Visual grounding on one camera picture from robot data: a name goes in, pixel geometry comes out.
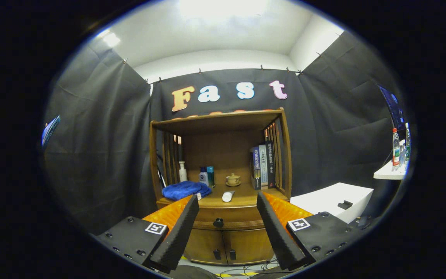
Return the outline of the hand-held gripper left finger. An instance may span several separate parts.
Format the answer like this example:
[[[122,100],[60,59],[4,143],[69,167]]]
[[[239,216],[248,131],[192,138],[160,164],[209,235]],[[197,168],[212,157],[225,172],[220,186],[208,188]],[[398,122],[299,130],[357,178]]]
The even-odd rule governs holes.
[[[199,212],[197,195],[144,217],[126,217],[94,240],[127,261],[170,273],[178,266]]]

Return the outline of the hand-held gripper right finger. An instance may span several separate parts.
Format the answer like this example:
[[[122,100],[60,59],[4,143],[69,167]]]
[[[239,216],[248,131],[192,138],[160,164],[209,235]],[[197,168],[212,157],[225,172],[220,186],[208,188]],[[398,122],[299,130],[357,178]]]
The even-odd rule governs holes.
[[[281,269],[295,270],[331,258],[363,235],[329,212],[312,214],[259,192],[256,206]]]

